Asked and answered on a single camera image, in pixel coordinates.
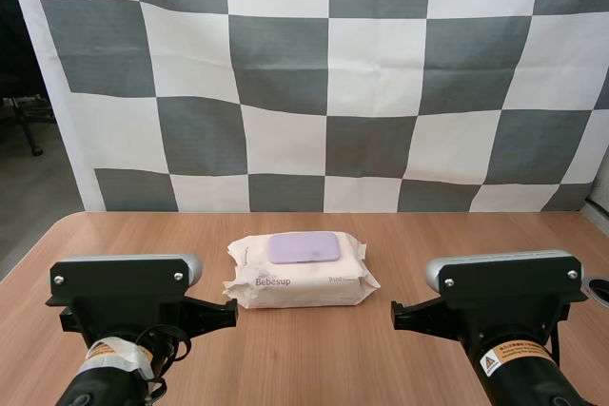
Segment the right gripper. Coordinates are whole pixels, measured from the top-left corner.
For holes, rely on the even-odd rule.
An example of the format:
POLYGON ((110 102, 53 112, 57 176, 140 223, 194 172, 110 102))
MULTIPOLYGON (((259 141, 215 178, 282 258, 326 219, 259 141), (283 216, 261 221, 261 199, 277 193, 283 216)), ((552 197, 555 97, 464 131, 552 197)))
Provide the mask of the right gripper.
POLYGON ((438 338, 490 338, 503 334, 548 338, 560 321, 568 319, 569 311, 568 303, 556 299, 516 300, 464 309, 452 309, 442 298, 410 306, 391 303, 396 330, 438 338))

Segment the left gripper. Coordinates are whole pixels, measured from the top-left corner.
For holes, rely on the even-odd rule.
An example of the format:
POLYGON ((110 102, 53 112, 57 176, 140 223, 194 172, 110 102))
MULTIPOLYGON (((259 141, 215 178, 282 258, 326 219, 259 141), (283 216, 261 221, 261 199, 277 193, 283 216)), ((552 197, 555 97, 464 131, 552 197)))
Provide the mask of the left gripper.
POLYGON ((216 304, 186 296, 115 295, 59 299, 58 306, 63 330, 80 334, 87 345, 107 337, 134 342, 159 325, 196 338, 237 323, 236 300, 216 304))

